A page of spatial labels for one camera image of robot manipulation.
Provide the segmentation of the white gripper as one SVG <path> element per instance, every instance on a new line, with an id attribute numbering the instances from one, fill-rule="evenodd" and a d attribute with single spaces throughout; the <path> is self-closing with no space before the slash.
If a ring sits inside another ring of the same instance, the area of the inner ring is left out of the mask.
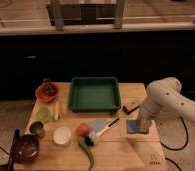
<path id="1" fill-rule="evenodd" d="M 149 97 L 147 97 L 141 104 L 138 113 L 140 121 L 139 131 L 141 133 L 148 133 L 152 125 L 152 121 L 158 113 L 158 105 Z"/>

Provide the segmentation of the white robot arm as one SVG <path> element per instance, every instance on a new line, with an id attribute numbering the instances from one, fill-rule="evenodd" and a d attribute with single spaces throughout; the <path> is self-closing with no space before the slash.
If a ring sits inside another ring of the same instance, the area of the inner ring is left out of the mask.
<path id="1" fill-rule="evenodd" d="M 146 133 L 162 108 L 178 112 L 195 126 L 195 101 L 181 94 L 182 85 L 175 77 L 156 80 L 146 87 L 147 96 L 138 113 L 139 131 Z"/>

